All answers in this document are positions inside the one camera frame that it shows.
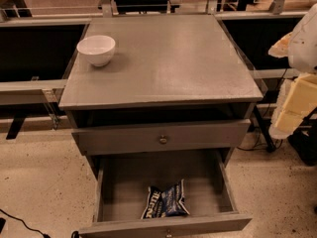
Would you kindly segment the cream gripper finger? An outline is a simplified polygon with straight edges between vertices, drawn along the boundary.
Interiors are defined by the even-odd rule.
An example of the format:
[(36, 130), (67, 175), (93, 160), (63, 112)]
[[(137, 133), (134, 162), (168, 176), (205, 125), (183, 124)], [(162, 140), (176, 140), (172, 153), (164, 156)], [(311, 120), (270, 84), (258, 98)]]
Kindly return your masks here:
[(283, 110), (306, 117), (317, 107), (317, 75), (301, 74), (291, 82)]
[(297, 114), (275, 110), (273, 112), (273, 131), (277, 134), (292, 134), (302, 121), (303, 118)]

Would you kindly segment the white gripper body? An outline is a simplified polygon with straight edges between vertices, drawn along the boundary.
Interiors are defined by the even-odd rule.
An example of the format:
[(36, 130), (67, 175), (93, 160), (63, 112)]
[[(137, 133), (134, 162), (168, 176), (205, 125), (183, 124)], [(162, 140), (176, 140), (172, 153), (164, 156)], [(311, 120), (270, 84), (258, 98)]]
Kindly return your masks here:
[[(275, 110), (283, 111), (283, 104), (287, 99), (288, 93), (289, 93), (290, 88), (291, 88), (291, 83), (292, 83), (292, 81), (290, 79), (285, 79), (283, 81), (283, 83), (279, 89), (279, 94), (278, 94), (277, 100), (276, 100), (276, 108), (274, 109), (274, 111)], [(277, 134), (276, 132), (273, 131), (273, 113), (271, 115), (270, 122), (271, 122), (271, 124), (269, 126), (268, 132), (272, 138), (282, 140), (282, 139), (286, 139), (290, 135), (290, 134)]]

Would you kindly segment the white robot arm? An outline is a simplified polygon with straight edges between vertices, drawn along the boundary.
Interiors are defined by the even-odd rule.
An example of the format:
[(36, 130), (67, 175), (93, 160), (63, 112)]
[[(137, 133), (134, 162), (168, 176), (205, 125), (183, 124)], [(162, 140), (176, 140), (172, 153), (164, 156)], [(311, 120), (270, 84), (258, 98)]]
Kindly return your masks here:
[(268, 54), (287, 57), (290, 67), (299, 71), (297, 78), (286, 79), (281, 85), (268, 130), (273, 138), (286, 139), (317, 107), (317, 5)]

